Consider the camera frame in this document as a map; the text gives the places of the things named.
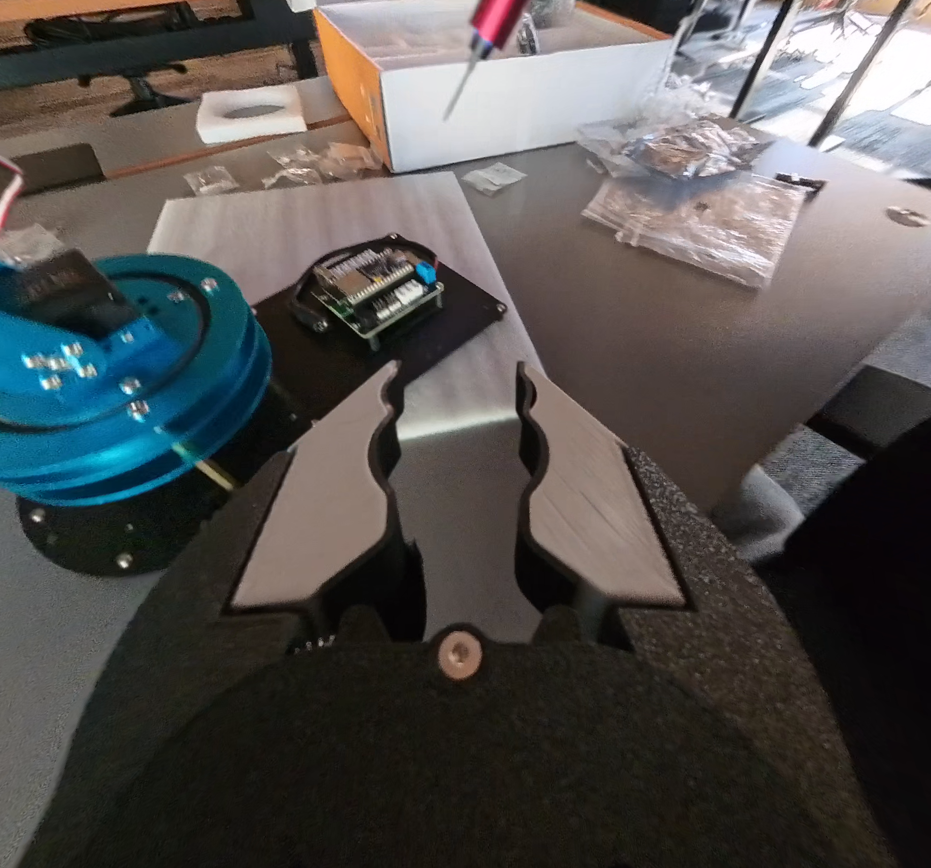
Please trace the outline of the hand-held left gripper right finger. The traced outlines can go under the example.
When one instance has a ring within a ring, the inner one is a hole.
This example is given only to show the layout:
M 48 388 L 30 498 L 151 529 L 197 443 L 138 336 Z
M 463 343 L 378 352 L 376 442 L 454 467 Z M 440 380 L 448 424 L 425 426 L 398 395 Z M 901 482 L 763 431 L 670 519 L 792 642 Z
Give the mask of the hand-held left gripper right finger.
M 541 614 L 571 610 L 588 641 L 628 641 L 624 610 L 689 611 L 681 562 L 628 446 L 528 362 L 516 369 L 515 578 Z

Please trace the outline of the black rectangular plate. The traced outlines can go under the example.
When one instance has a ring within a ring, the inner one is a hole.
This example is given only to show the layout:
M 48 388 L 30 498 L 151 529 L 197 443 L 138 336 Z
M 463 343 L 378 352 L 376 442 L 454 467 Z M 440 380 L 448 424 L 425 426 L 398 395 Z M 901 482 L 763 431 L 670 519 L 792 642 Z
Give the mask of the black rectangular plate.
M 98 156 L 87 142 L 13 157 L 24 176 L 23 196 L 75 189 L 105 181 Z

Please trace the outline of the white orange cardboard box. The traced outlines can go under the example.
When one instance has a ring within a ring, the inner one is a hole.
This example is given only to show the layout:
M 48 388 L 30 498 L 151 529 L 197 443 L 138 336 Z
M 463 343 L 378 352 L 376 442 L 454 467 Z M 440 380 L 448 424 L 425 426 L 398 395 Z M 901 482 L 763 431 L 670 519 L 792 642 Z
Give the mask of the white orange cardboard box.
M 311 13 L 340 103 L 388 169 L 403 174 L 560 145 L 583 125 L 636 118 L 669 71 L 670 35 L 583 1 L 534 15 L 515 40 L 469 60 L 479 0 L 286 0 Z

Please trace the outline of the white foam block with hole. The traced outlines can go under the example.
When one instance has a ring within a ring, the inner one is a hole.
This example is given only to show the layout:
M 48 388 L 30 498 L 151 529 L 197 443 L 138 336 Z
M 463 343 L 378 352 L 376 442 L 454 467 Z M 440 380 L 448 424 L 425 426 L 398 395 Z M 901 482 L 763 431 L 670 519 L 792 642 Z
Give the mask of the white foam block with hole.
M 195 118 L 201 141 L 219 145 L 307 130 L 296 86 L 279 84 L 203 94 Z

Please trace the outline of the blue hobby robot arm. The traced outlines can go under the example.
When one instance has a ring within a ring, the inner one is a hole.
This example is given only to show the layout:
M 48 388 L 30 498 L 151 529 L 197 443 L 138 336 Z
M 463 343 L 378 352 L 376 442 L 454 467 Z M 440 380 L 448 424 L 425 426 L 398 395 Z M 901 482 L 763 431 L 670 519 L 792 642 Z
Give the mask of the blue hobby robot arm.
M 443 307 L 370 352 L 311 297 L 317 260 L 251 306 L 194 257 L 2 252 L 2 489 L 44 559 L 97 578 L 164 569 L 385 363 L 405 387 L 505 314 L 439 262 Z

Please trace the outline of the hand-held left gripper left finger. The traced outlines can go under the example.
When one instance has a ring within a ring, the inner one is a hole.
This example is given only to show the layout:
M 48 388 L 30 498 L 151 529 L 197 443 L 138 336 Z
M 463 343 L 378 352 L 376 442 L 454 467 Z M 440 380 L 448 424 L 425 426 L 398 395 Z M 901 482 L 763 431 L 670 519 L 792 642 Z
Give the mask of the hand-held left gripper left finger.
M 292 613 L 323 639 L 348 609 L 367 606 L 395 639 L 424 636 L 423 557 L 405 539 L 390 484 L 401 459 L 400 370 L 384 364 L 287 451 L 233 613 Z

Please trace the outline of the white foam sheet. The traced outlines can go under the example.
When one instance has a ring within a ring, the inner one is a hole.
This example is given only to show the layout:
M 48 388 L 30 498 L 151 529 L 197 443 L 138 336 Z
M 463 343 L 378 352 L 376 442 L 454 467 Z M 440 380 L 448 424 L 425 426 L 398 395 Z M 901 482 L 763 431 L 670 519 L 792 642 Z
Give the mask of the white foam sheet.
M 517 421 L 517 365 L 541 362 L 451 172 L 169 200 L 148 252 L 207 261 L 256 306 L 323 254 L 387 234 L 431 249 L 441 269 L 459 273 L 506 307 L 502 320 L 413 381 L 405 392 L 401 440 Z

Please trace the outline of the green control circuit board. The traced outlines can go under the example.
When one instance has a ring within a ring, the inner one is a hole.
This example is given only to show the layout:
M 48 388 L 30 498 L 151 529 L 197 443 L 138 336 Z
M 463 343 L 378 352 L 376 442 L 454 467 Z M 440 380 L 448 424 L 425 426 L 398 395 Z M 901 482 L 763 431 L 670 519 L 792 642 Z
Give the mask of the green control circuit board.
M 377 352 L 416 317 L 443 307 L 438 268 L 434 251 L 389 234 L 320 257 L 305 284 L 316 302 Z

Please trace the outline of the crumpled clear plastic wrap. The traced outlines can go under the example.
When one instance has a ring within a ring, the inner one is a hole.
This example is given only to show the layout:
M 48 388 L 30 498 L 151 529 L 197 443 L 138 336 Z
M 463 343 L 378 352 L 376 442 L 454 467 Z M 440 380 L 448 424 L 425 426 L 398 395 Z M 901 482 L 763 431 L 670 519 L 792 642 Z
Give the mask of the crumpled clear plastic wrap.
M 702 75 L 693 76 L 675 69 L 679 60 L 676 51 L 670 53 L 658 78 L 647 84 L 633 113 L 634 126 L 646 129 L 681 126 L 697 118 L 728 116 L 730 106 Z

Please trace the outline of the silver crumpled foil bag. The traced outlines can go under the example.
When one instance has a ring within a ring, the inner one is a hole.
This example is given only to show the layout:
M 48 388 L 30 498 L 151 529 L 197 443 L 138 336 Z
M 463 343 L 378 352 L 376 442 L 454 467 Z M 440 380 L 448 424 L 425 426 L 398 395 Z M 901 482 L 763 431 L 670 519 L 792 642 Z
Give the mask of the silver crumpled foil bag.
M 656 127 L 598 123 L 582 126 L 576 141 L 613 177 L 677 181 L 748 170 L 770 145 L 742 126 L 726 127 L 704 117 Z

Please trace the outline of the black chair base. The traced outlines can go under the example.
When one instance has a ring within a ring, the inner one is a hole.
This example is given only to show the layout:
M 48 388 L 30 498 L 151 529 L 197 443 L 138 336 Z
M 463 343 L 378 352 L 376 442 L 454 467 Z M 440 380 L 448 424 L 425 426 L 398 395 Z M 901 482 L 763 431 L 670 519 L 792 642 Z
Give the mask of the black chair base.
M 110 117 L 119 118 L 138 115 L 153 110 L 162 110 L 176 106 L 187 105 L 192 102 L 190 98 L 170 95 L 157 91 L 151 84 L 148 73 L 145 71 L 126 73 L 122 75 L 129 85 L 132 98 L 123 105 L 113 109 Z

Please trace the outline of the clear flat plastic bag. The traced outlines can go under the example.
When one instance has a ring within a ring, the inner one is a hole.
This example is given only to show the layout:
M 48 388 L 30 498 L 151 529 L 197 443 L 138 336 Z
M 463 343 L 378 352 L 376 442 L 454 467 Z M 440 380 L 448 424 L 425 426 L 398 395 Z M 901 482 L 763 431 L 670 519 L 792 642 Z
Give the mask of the clear flat plastic bag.
M 766 289 L 807 196 L 750 173 L 705 180 L 608 180 L 582 217 L 626 246 L 650 251 L 751 290 Z

